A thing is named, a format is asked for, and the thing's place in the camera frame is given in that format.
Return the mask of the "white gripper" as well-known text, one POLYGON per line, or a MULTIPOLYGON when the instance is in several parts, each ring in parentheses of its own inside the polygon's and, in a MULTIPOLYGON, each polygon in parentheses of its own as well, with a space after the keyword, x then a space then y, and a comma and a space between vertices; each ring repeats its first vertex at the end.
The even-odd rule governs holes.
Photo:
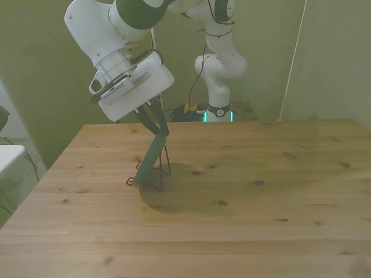
POLYGON ((98 104, 111 121, 118 121, 134 111, 136 118, 152 134, 157 135, 161 131, 168 136, 168 124, 161 103, 151 99, 173 84, 173 75, 162 63, 160 55, 154 52, 138 63, 129 76, 103 93, 98 104), (149 109, 156 117, 159 127, 151 120, 144 107, 139 107, 148 101, 149 109))

